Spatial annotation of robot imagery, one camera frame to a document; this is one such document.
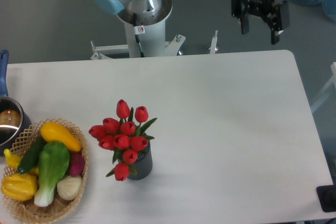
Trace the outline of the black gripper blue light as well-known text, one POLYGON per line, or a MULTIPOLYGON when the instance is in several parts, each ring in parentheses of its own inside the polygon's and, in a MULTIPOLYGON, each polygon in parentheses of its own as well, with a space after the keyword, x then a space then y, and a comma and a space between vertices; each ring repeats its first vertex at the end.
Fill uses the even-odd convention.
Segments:
POLYGON ((242 34, 249 32, 248 15, 260 17, 271 26, 271 44, 280 40, 281 32, 289 27, 289 4, 287 1, 276 3, 275 0, 231 0, 232 16, 240 22, 242 34))

